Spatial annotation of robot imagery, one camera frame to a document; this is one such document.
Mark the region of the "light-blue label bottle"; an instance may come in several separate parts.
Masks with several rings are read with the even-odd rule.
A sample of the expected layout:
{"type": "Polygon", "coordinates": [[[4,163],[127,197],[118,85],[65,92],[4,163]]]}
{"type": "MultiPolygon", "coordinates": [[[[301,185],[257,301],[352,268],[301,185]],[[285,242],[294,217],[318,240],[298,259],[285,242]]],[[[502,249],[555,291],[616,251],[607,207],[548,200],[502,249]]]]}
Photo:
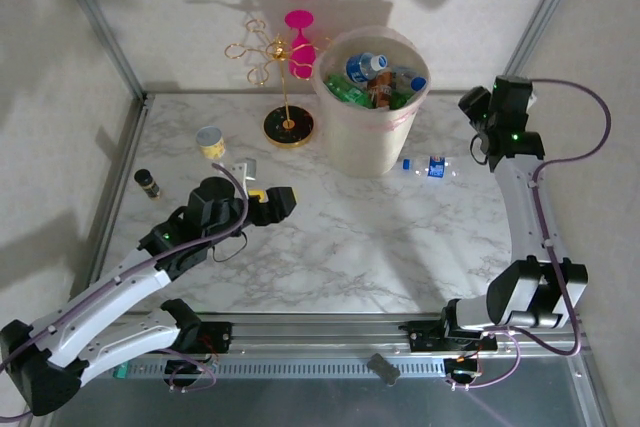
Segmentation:
{"type": "Polygon", "coordinates": [[[394,90],[403,94],[420,92],[428,83],[423,75],[410,67],[395,66],[391,73],[394,90]]]}

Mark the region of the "blue-label clear water bottle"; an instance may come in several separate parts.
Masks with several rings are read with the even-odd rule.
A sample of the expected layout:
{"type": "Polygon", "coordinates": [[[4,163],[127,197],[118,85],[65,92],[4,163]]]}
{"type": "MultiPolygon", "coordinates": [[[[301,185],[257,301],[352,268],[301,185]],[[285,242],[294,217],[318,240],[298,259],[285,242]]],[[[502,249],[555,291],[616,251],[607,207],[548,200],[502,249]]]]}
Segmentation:
{"type": "Polygon", "coordinates": [[[379,72],[388,67],[388,59],[385,55],[363,52],[351,56],[345,64],[347,77],[355,83],[364,83],[373,80],[379,72]]]}

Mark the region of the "white round bin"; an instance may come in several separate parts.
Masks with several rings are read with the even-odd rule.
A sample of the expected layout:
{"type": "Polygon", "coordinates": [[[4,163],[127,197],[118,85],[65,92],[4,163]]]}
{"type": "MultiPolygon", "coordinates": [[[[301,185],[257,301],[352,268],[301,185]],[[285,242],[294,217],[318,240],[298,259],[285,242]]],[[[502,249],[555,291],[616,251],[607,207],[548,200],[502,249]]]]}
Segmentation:
{"type": "Polygon", "coordinates": [[[352,177],[372,178],[388,172],[398,160],[409,129],[372,132],[363,129],[327,127],[322,113],[321,131],[330,164],[352,177]]]}

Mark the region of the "yellow tin can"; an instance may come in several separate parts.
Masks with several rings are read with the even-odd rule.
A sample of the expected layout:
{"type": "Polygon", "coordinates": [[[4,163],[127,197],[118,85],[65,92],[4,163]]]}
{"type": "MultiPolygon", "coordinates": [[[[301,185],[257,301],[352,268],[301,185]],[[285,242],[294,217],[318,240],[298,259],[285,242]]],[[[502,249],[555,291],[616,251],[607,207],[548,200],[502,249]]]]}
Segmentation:
{"type": "Polygon", "coordinates": [[[196,144],[202,155],[209,160],[219,160],[226,152],[222,132],[215,126],[200,128],[196,133],[196,144]]]}

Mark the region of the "blue-cap dark-blue label bottle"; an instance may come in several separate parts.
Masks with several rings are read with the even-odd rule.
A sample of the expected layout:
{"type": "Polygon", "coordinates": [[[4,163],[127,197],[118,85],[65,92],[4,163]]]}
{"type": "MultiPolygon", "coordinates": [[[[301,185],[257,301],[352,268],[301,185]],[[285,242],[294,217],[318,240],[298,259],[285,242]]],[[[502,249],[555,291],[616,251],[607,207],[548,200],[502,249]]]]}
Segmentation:
{"type": "Polygon", "coordinates": [[[403,158],[400,161],[400,166],[404,173],[426,179],[453,179],[461,175],[459,162],[451,157],[427,156],[403,158]]]}

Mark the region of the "small dark black-capped bottle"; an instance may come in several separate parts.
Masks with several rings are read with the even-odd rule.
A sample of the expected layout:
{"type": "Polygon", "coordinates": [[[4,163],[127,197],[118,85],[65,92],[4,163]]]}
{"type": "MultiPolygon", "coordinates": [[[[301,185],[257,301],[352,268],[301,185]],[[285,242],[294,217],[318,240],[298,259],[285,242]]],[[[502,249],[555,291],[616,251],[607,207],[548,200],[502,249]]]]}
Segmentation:
{"type": "Polygon", "coordinates": [[[147,169],[137,170],[134,173],[134,180],[150,199],[158,199],[160,197],[160,187],[147,169]]]}

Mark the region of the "pink wine glass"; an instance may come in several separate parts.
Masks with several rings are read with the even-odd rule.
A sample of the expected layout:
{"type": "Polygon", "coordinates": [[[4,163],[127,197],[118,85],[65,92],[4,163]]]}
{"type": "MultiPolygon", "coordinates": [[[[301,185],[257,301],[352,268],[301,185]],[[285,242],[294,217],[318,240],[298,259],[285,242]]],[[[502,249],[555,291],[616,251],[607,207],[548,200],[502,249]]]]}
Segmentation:
{"type": "Polygon", "coordinates": [[[298,79],[309,79],[316,59],[316,49],[306,37],[304,30],[314,23],[314,16],[306,10],[294,10],[285,15],[284,21],[296,32],[289,54],[290,74],[298,79]]]}

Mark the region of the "grey rectangular clip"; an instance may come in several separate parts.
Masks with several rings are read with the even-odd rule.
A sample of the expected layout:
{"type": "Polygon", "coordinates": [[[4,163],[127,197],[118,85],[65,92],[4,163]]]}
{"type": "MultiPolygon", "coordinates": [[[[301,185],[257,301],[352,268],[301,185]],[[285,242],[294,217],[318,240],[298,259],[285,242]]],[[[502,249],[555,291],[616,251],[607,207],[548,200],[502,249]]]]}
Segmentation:
{"type": "Polygon", "coordinates": [[[401,376],[399,368],[391,364],[379,353],[373,354],[368,360],[366,366],[387,386],[394,386],[401,376]]]}

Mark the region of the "grey metal sheet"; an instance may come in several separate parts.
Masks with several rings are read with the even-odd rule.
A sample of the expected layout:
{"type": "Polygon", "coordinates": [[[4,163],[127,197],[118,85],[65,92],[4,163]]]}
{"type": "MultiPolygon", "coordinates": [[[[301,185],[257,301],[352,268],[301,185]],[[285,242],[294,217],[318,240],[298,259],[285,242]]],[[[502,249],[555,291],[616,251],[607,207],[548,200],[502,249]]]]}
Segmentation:
{"type": "Polygon", "coordinates": [[[179,393],[159,379],[91,382],[52,427],[592,427],[560,358],[525,359],[499,384],[435,378],[220,380],[179,393]]]}

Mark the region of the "aluminium rear rail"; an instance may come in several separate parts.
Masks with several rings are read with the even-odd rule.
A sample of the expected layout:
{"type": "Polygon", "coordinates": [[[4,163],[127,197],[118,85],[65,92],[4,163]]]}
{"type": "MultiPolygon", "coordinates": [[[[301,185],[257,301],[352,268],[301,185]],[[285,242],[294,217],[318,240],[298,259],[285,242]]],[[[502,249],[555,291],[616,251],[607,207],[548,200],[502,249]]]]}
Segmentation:
{"type": "MultiPolygon", "coordinates": [[[[461,97],[471,88],[463,89],[432,89],[428,95],[434,96],[457,96],[461,97]]],[[[246,88],[246,89],[156,89],[146,90],[145,94],[150,95],[276,95],[281,96],[282,90],[275,88],[246,88]]],[[[315,94],[313,88],[306,89],[287,89],[287,95],[311,95],[315,94]]]]}

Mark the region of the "aluminium upright post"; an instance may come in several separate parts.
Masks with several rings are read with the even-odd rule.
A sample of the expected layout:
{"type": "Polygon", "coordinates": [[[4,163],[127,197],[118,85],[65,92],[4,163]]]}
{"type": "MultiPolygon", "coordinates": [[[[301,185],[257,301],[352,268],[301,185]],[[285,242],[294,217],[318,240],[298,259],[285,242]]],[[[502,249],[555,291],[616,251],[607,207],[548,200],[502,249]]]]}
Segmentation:
{"type": "Polygon", "coordinates": [[[76,0],[76,2],[132,97],[136,100],[144,100],[146,91],[116,40],[114,31],[107,22],[98,0],[76,0]]]}
{"type": "Polygon", "coordinates": [[[539,0],[511,54],[504,75],[521,74],[562,0],[539,0]]]}

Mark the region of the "aluminium side rail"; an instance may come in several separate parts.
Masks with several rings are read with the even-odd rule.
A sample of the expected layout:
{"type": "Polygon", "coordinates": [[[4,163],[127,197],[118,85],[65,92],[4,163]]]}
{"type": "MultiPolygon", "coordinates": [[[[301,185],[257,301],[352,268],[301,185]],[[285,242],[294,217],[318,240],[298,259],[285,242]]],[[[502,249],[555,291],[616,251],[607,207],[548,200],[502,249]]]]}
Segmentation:
{"type": "Polygon", "coordinates": [[[95,282],[103,270],[141,133],[154,98],[154,94],[146,92],[141,98],[131,101],[118,141],[113,140],[103,128],[96,135],[97,146],[111,164],[87,239],[87,261],[72,284],[71,299],[95,282]]]}

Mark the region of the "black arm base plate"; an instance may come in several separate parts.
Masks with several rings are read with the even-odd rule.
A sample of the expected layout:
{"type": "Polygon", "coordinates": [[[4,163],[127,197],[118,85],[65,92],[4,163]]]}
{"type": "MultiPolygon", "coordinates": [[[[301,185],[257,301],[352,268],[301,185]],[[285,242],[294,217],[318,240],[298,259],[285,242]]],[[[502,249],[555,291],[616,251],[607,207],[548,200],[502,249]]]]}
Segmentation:
{"type": "Polygon", "coordinates": [[[460,329],[445,320],[409,321],[399,326],[408,339],[412,353],[496,352],[497,341],[482,337],[479,331],[460,329]]]}
{"type": "Polygon", "coordinates": [[[203,322],[198,330],[195,352],[201,354],[226,354],[232,341],[230,322],[203,322]]]}

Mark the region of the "aluminium front rail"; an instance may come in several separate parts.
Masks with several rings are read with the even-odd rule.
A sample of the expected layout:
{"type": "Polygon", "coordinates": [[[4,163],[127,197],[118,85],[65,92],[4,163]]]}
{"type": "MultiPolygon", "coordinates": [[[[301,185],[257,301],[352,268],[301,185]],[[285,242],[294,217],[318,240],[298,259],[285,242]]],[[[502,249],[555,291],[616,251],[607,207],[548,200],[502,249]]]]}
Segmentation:
{"type": "MultiPolygon", "coordinates": [[[[196,337],[179,352],[202,358],[249,357],[264,358],[329,358],[362,357],[375,353],[383,356],[413,355],[456,358],[469,356],[463,352],[412,353],[406,334],[399,326],[409,321],[439,320],[436,314],[246,314],[203,315],[203,322],[230,322],[232,341],[226,354],[195,352],[196,337]]],[[[510,357],[521,350],[524,357],[547,356],[550,351],[528,337],[515,332],[514,344],[500,335],[493,337],[496,352],[476,351],[490,356],[510,357]]]]}

